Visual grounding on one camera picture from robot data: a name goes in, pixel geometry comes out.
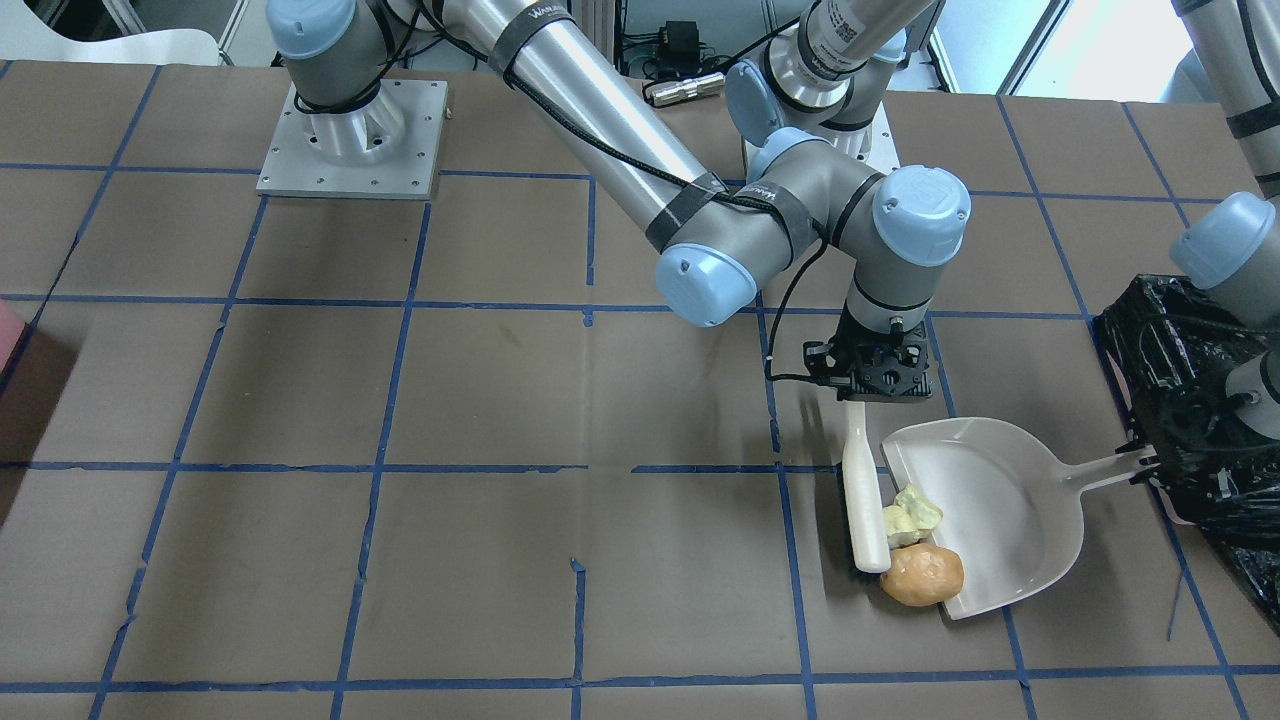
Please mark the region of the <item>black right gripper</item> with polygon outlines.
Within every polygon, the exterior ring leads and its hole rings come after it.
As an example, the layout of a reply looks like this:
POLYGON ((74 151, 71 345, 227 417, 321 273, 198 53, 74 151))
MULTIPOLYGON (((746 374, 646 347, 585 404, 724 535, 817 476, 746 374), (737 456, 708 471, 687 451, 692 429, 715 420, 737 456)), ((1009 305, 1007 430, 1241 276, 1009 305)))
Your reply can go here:
POLYGON ((924 323, 908 329, 893 320, 888 331, 878 332, 844 309, 826 342, 803 345, 803 361, 809 378, 835 389, 840 401, 914 404, 934 391, 924 323))

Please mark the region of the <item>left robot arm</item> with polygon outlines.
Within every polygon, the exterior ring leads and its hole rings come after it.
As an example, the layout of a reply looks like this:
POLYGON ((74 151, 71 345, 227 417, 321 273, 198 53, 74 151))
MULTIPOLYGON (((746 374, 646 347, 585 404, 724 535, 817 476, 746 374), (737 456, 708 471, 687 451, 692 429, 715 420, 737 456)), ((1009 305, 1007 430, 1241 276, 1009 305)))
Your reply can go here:
POLYGON ((1171 260, 1245 325, 1277 322, 1277 4, 1174 1, 1216 105, 1012 97, 1011 150, 1052 204, 1202 202, 1171 260))

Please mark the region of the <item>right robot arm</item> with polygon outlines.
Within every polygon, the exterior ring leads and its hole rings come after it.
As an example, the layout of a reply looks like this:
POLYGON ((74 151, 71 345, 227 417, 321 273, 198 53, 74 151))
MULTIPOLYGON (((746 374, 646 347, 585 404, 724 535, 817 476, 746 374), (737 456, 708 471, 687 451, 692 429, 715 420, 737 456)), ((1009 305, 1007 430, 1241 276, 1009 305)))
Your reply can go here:
POLYGON ((854 261, 833 336, 803 346, 803 383, 841 401, 932 393, 925 314, 972 214, 942 168, 877 169, 856 155, 851 111, 874 118, 873 65, 922 1, 815 1, 733 60, 731 119, 749 147, 728 187, 704 167, 579 28, 562 1, 416 1, 398 24, 384 1, 270 1, 266 22, 293 85, 293 115, 323 158, 392 155, 406 108, 387 72, 422 26, 539 108, 658 252, 655 286, 687 323, 718 325, 778 274, 826 250, 854 261))

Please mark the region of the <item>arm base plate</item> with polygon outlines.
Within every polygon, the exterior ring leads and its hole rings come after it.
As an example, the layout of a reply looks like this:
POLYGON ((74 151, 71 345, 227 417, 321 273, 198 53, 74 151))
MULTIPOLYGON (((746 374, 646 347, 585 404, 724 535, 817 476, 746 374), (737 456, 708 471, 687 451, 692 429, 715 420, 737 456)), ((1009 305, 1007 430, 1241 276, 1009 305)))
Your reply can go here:
POLYGON ((428 201, 436 184, 449 86, 385 79, 346 114, 307 114, 289 91, 256 191, 273 197, 428 201))
POLYGON ((844 131, 818 127, 815 131, 810 131, 782 127, 771 133, 763 145, 756 146, 744 140, 746 181, 760 179, 783 150, 808 138, 822 138, 841 152, 886 176, 902 165, 891 133, 887 111, 883 105, 879 105, 870 124, 860 129, 844 131))

